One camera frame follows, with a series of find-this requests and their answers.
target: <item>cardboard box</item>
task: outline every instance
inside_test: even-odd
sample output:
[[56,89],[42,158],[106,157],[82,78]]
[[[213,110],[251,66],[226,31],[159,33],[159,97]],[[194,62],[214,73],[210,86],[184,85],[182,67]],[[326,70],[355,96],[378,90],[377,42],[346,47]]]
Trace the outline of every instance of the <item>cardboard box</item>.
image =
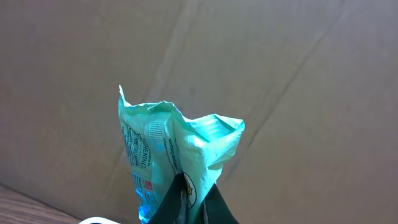
[[241,223],[397,223],[395,1],[9,1],[0,182],[138,223],[131,103],[242,118],[219,189]]

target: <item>logo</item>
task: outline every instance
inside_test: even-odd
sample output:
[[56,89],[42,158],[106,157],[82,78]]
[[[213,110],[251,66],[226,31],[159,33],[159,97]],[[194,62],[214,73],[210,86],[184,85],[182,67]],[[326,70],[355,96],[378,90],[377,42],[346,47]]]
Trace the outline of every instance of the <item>logo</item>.
[[153,190],[152,183],[148,180],[145,180],[145,188],[148,190]]
[[188,209],[192,208],[197,201],[197,189],[195,188],[191,177],[184,172],[185,181],[187,182]]

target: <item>wooden table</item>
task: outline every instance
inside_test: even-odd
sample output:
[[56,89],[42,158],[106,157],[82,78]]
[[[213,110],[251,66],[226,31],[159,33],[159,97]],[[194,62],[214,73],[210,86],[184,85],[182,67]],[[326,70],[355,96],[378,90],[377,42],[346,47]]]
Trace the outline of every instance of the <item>wooden table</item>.
[[0,223],[70,224],[79,220],[0,185]]

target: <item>wet wipes package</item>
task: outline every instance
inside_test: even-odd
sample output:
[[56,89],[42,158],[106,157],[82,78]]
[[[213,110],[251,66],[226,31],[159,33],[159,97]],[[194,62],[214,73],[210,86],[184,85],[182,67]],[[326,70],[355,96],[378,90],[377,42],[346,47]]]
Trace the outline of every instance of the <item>wet wipes package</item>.
[[155,214],[179,173],[184,173],[188,188],[184,199],[186,222],[195,223],[223,164],[234,156],[244,130],[243,120],[217,114],[188,119],[166,101],[132,106],[121,87],[119,120],[141,223]]

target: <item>mint green plastic bag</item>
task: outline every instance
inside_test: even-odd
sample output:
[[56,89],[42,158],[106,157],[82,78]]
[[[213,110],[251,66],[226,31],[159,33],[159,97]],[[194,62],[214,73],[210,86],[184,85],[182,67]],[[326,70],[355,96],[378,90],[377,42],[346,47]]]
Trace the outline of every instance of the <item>mint green plastic bag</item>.
[[174,176],[182,172],[188,185],[188,222],[194,223],[224,163],[235,154],[243,120],[217,114],[190,120],[166,101],[132,106],[121,86],[119,120],[141,223],[155,214]]

